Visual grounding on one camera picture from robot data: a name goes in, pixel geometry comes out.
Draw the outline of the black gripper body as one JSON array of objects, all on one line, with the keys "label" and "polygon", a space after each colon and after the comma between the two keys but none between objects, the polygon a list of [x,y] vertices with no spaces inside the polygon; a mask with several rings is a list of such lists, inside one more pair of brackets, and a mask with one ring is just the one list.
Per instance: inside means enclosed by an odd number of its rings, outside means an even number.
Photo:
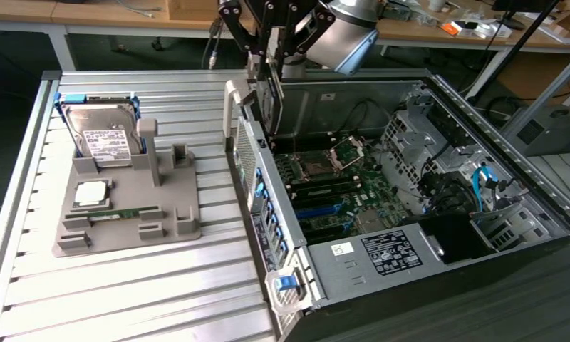
[{"label": "black gripper body", "polygon": [[261,9],[273,25],[297,24],[309,12],[309,1],[261,1]]}]

